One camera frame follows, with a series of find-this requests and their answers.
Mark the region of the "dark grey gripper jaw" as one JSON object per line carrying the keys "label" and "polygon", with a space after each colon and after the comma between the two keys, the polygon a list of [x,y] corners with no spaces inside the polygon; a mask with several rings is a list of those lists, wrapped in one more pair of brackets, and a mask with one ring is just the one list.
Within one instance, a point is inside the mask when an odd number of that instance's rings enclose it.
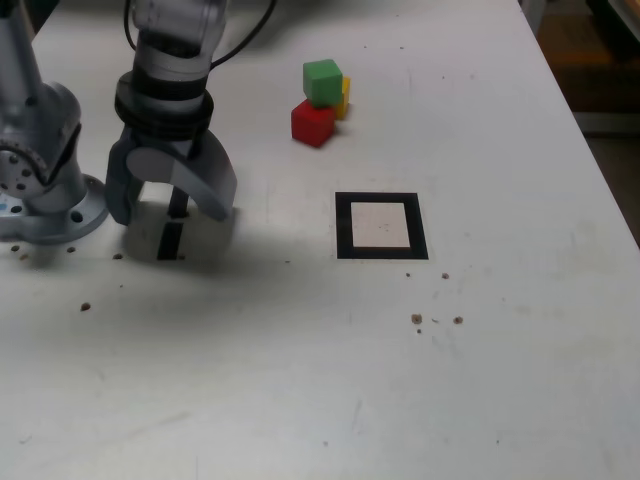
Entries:
{"label": "dark grey gripper jaw", "polygon": [[122,135],[112,146],[108,159],[105,201],[113,219],[124,226],[131,223],[134,206],[144,186],[127,166],[128,155],[137,147],[131,135]]}

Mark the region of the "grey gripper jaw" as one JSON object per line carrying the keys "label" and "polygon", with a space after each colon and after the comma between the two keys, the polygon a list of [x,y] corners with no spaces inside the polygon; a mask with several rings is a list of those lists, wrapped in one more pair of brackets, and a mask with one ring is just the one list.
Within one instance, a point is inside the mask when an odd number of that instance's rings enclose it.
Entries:
{"label": "grey gripper jaw", "polygon": [[212,132],[204,132],[194,158],[140,148],[127,158],[130,172],[143,182],[163,183],[186,193],[208,217],[223,222],[232,214],[237,178],[229,156]]}

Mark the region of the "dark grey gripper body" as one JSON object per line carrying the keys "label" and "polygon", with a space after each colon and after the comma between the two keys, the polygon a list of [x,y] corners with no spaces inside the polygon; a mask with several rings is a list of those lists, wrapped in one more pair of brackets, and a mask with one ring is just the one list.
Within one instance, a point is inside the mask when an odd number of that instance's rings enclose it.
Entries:
{"label": "dark grey gripper body", "polygon": [[123,158],[126,159],[131,153],[140,148],[160,151],[180,159],[194,158],[202,149],[201,145],[204,136],[205,133],[200,131],[186,139],[174,139],[153,136],[134,127],[125,127],[122,133],[122,138],[126,139],[126,151],[123,154]]}

